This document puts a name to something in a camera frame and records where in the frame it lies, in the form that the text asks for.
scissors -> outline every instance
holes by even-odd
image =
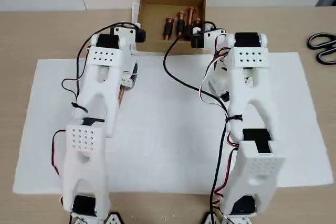
[[[313,44],[312,41],[315,38],[319,38],[319,37],[328,38],[329,40],[326,42],[319,43],[319,44]],[[329,33],[313,34],[307,40],[307,47],[311,50],[317,50],[317,49],[324,48],[325,51],[322,51],[316,55],[316,60],[323,65],[336,65],[336,60],[325,60],[324,59],[326,55],[330,55],[333,52],[336,52],[336,35],[335,34],[329,34]]]

bolt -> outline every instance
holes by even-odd
[[[190,7],[189,8],[189,20],[188,20],[188,25],[191,25],[191,22],[193,20],[193,14],[194,14],[194,11],[196,11],[196,7]]]
[[[168,17],[168,18],[166,18],[166,24],[167,24],[167,23],[173,23],[173,22],[174,22],[173,17]],[[164,40],[168,40],[169,37],[170,37],[169,34],[165,34],[165,35],[164,35]]]
[[[179,11],[179,13],[177,14],[177,16],[179,17],[179,19],[183,19],[185,15],[185,11],[181,10]]]
[[[198,26],[200,23],[201,23],[201,19],[200,18],[195,19],[195,25],[196,26]]]
[[[177,16],[179,17],[179,20],[183,20],[184,18],[184,15],[185,15],[185,11],[181,10],[178,12]],[[177,33],[178,36],[180,36],[182,34],[182,31],[179,31]]]

red wire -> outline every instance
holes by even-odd
[[[57,173],[57,175],[59,176],[59,172],[58,172],[58,168],[55,165],[54,162],[54,157],[55,157],[55,136],[59,133],[59,132],[65,132],[65,130],[58,130],[54,133],[54,135],[52,136],[53,141],[51,142],[51,165],[53,166],[53,168],[55,169],[55,172]]]
[[[226,186],[227,184],[227,181],[229,179],[229,173],[230,173],[230,166],[231,166],[231,160],[232,160],[232,154],[233,154],[233,151],[234,150],[237,150],[236,148],[232,149],[232,151],[230,152],[230,155],[229,155],[229,159],[227,161],[227,167],[226,167],[226,173],[225,173],[225,177],[224,177],[224,181],[223,181],[223,184],[218,187],[217,189],[215,189],[214,191],[214,194],[220,196],[220,197],[223,197],[223,194],[219,193],[220,190],[223,190],[223,188]]]
[[[227,134],[227,138],[226,138],[227,143],[229,145],[233,146],[233,147],[239,147],[239,144],[233,143],[233,142],[230,141],[230,133],[231,133],[231,131],[229,131],[229,133]]]

black cable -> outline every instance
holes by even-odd
[[[215,23],[213,23],[211,21],[204,21],[203,24],[210,24],[210,25],[212,25],[214,27],[215,30],[217,29]]]
[[[233,221],[231,221],[229,218],[226,218],[228,221],[230,221],[232,224],[235,224]]]
[[[194,87],[194,86],[191,86],[189,85],[188,83],[178,79],[177,77],[173,76],[167,69],[166,67],[166,60],[167,60],[167,56],[168,54],[170,53],[170,51],[172,50],[172,48],[175,46],[175,44],[177,43],[177,41],[181,38],[182,36],[178,36],[174,42],[170,45],[170,47],[168,48],[167,52],[165,53],[164,55],[164,58],[163,58],[163,68],[164,68],[164,71],[171,77],[173,78],[175,81],[179,82],[180,84],[190,88],[190,89],[193,89],[193,90],[196,90],[198,91],[198,88]],[[219,168],[221,166],[221,160],[222,160],[222,152],[223,152],[223,144],[224,144],[224,138],[225,138],[225,133],[226,133],[226,124],[229,120],[231,119],[234,119],[234,120],[242,120],[242,117],[241,115],[239,116],[231,116],[231,117],[228,117],[228,112],[227,112],[227,109],[224,105],[224,103],[220,100],[220,98],[206,92],[206,91],[203,91],[201,89],[201,93],[215,99],[220,105],[221,107],[224,109],[225,113],[226,113],[226,119],[225,119],[225,125],[224,125],[224,129],[223,129],[223,132],[222,132],[222,137],[220,138],[221,139],[221,143],[219,145],[219,153],[218,153],[218,160],[217,160],[217,166],[216,166],[216,172],[215,172],[215,179],[214,179],[214,183],[213,183],[213,186],[212,186],[212,189],[211,189],[211,194],[210,194],[210,213],[211,213],[211,222],[212,224],[215,224],[215,221],[214,221],[214,217],[213,217],[213,213],[214,213],[214,209],[213,209],[213,204],[212,204],[212,201],[213,201],[213,196],[214,196],[214,191],[215,191],[215,187],[216,187],[216,184],[217,184],[217,179],[218,179],[218,173],[219,173]]]
[[[225,120],[225,125],[224,125],[224,129],[223,129],[223,132],[222,132],[222,136],[220,137],[221,143],[219,144],[219,153],[218,153],[218,160],[217,160],[217,166],[216,166],[216,172],[215,172],[215,179],[214,179],[214,183],[212,185],[211,193],[210,193],[210,214],[211,214],[211,223],[212,224],[215,224],[215,220],[214,220],[214,216],[213,216],[214,208],[213,208],[213,205],[212,205],[212,201],[213,201],[214,192],[215,192],[215,188],[216,188],[216,184],[217,184],[219,168],[221,166],[223,144],[224,144],[224,138],[225,138],[225,133],[226,133],[226,124],[227,124],[227,121]]]
[[[53,166],[53,168],[55,169],[55,172],[57,173],[57,175],[59,176],[59,171],[57,166],[54,163],[54,155],[55,155],[55,136],[60,133],[60,132],[65,132],[65,130],[57,130],[54,135],[52,136],[52,142],[51,142],[51,165]]]
[[[168,54],[170,53],[170,51],[172,50],[172,48],[175,46],[175,44],[177,43],[177,41],[178,41],[181,37],[182,37],[182,36],[178,36],[178,37],[174,40],[174,42],[170,45],[170,47],[168,48],[167,52],[165,53],[164,58],[163,58],[163,68],[164,68],[164,71],[165,71],[171,78],[173,78],[175,81],[179,82],[180,84],[182,84],[182,85],[184,85],[184,86],[186,86],[186,87],[188,87],[188,88],[190,88],[190,89],[193,89],[193,90],[198,91],[198,88],[196,88],[196,87],[194,87],[194,86],[191,86],[191,85],[189,85],[188,83],[186,83],[186,82],[184,82],[184,81],[178,79],[177,77],[173,76],[173,75],[168,71],[167,66],[166,66],[166,60],[167,60],[167,56],[168,56]],[[204,91],[204,90],[201,90],[201,93],[207,95],[208,97],[211,97],[211,98],[215,99],[215,100],[221,105],[221,107],[224,109],[225,113],[228,114],[227,109],[226,109],[224,103],[220,100],[220,98],[218,98],[218,97],[214,96],[213,94],[210,94],[210,93],[208,93],[208,92],[206,92],[206,91]]]
[[[87,63],[87,60],[88,60],[88,54],[89,54],[89,51],[88,51],[88,52],[86,53],[86,55],[85,55],[85,62],[84,62],[84,66],[83,66],[83,71],[82,71],[82,73],[80,74],[80,76],[78,77],[78,80],[79,80],[79,79],[83,76],[83,74],[84,74],[85,67],[86,67],[86,63]],[[77,95],[76,95],[76,93],[75,93],[73,90],[64,87],[64,82],[65,82],[65,81],[77,81],[77,79],[74,79],[74,78],[65,78],[65,79],[63,79],[63,81],[61,82],[61,86],[62,86],[62,88],[64,88],[65,90],[67,90],[67,91],[69,91],[69,92],[71,92],[71,93],[73,93],[74,96],[75,96],[75,102],[77,102]]]

white 3d-printed bracket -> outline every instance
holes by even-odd
[[[104,98],[107,110],[106,137],[112,137],[114,130],[124,57],[120,49],[92,46],[89,50],[83,87],[77,99],[77,103],[85,108],[96,95]],[[98,78],[102,67],[108,68],[107,78],[103,81]],[[74,118],[83,118],[85,114],[85,111],[76,108]]]
[[[111,203],[106,171],[105,124],[94,122],[87,126],[82,123],[81,119],[73,119],[66,129],[63,207],[72,211],[77,186],[81,180],[85,180],[94,191],[97,217],[106,219]]]

